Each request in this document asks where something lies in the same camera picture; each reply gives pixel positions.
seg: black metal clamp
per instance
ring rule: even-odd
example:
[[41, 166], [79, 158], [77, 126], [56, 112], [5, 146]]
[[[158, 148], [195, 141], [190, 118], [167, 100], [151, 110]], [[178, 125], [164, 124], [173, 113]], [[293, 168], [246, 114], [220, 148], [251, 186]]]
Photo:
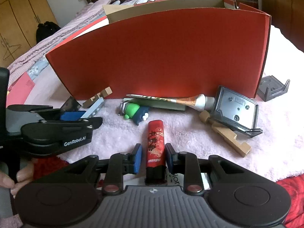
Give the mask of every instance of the black metal clamp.
[[[126, 186], [138, 173], [141, 146], [107, 160], [88, 156], [27, 184], [16, 196], [23, 228], [35, 227], [276, 227], [283, 228], [291, 200], [287, 191], [220, 156], [198, 159], [166, 144], [170, 173], [180, 186]], [[100, 173], [105, 173], [97, 190]], [[210, 190], [204, 190], [201, 173]]]

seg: finger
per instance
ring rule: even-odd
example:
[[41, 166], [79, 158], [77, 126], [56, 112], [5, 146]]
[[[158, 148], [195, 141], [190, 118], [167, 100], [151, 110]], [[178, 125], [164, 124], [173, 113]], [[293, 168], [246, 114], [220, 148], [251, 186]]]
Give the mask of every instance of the finger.
[[29, 162], [26, 167], [19, 170], [17, 172], [17, 181], [22, 182], [24, 180], [33, 178], [34, 175], [34, 164], [32, 162]]
[[0, 171], [0, 187], [13, 188], [14, 185], [14, 181], [4, 172]]
[[28, 184], [29, 182], [31, 182], [32, 179], [28, 179], [28, 180], [25, 180], [23, 182], [20, 182], [20, 183], [16, 183], [15, 186], [11, 189], [11, 194], [12, 195], [16, 195], [17, 192], [26, 184]]

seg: cardboard box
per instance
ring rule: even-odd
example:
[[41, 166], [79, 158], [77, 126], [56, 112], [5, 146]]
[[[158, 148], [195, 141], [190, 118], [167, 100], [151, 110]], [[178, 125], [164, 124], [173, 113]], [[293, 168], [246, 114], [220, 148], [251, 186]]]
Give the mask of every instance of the cardboard box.
[[215, 96], [219, 85], [255, 97], [268, 14], [237, 9], [232, 0], [160, 0], [117, 11], [122, 7], [105, 5], [107, 17], [93, 25], [102, 27], [85, 33], [89, 25], [46, 55], [76, 99], [108, 86], [111, 98]]

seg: screw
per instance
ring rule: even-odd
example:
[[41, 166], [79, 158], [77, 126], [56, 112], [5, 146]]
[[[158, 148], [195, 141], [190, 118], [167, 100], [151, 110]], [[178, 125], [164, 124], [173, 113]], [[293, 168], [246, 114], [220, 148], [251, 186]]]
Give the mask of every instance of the screw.
[[193, 185], [189, 185], [187, 190], [192, 193], [198, 193], [198, 192], [202, 191], [203, 189], [201, 186], [193, 184]]
[[104, 187], [104, 190], [108, 193], [115, 193], [119, 190], [119, 187], [113, 184], [107, 185]]

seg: red paper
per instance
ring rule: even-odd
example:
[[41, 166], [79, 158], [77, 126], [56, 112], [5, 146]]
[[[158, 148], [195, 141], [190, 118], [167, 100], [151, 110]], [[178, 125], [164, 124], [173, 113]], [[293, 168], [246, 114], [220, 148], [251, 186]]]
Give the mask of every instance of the red paper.
[[6, 97], [6, 107], [9, 105], [23, 105], [29, 93], [35, 86], [27, 72], [16, 80], [8, 89], [9, 94]]

